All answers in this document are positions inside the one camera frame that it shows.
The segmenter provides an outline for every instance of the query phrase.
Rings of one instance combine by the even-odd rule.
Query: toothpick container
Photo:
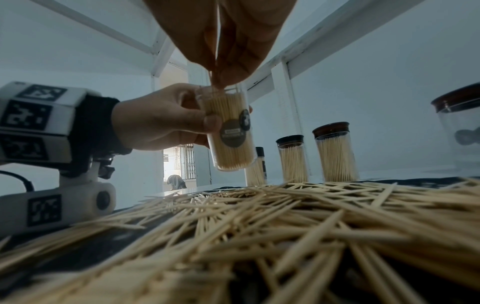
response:
[[[256,147],[258,158],[245,168],[245,181],[248,187],[267,184],[267,169],[265,167],[265,152],[263,147]]]
[[[278,139],[283,181],[301,183],[309,181],[303,135],[291,135]]]
[[[237,171],[250,166],[257,153],[245,90],[240,84],[223,90],[202,87],[196,91],[196,100],[208,115],[222,118],[220,131],[207,135],[214,167],[220,171]]]
[[[320,154],[326,182],[349,182],[359,179],[350,140],[348,122],[324,125],[312,131]]]

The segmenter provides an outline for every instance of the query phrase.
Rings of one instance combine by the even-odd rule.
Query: circular label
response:
[[[220,139],[226,146],[238,148],[244,143],[246,137],[246,132],[237,119],[227,120],[221,126]]]
[[[250,113],[248,110],[243,110],[240,113],[238,120],[240,121],[240,127],[242,130],[250,130]]]

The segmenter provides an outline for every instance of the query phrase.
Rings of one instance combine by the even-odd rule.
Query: glass jar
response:
[[[350,141],[348,122],[336,122],[312,131],[320,154],[325,182],[350,182],[359,179]]]
[[[442,95],[431,104],[435,107],[446,132],[457,168],[463,172],[478,174],[480,170],[480,83]]]
[[[265,167],[265,152],[263,147],[256,147],[258,158],[245,168],[245,181],[248,187],[267,184],[267,169]]]
[[[278,139],[283,181],[302,183],[309,181],[303,135],[291,135]]]
[[[207,135],[213,165],[220,171],[237,171],[257,158],[246,91],[240,84],[223,90],[201,87],[196,91],[200,109],[222,119],[219,132]]]

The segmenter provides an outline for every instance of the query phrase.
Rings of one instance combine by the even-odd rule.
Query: person's left hand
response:
[[[121,143],[126,148],[150,151],[190,143],[208,147],[206,134],[218,132],[222,119],[199,109],[195,100],[197,88],[175,84],[118,103],[111,121]]]

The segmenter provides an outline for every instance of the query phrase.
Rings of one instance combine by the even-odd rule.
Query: black label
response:
[[[67,89],[64,88],[31,85],[25,90],[21,91],[16,97],[33,100],[55,101],[66,91]]]
[[[0,147],[8,159],[49,160],[41,137],[0,134]]]
[[[62,220],[62,195],[35,197],[28,200],[28,227],[60,222]]]
[[[250,130],[250,113],[248,110],[243,110],[240,113],[238,120],[240,121],[240,127],[242,130],[244,131]]]
[[[43,131],[51,112],[52,106],[10,100],[1,117],[0,126]]]
[[[267,179],[267,167],[265,167],[265,161],[261,161],[261,166],[263,167],[263,177]]]
[[[223,123],[220,129],[221,141],[229,147],[238,148],[241,146],[246,138],[246,132],[241,127],[240,121],[237,119],[230,119]]]

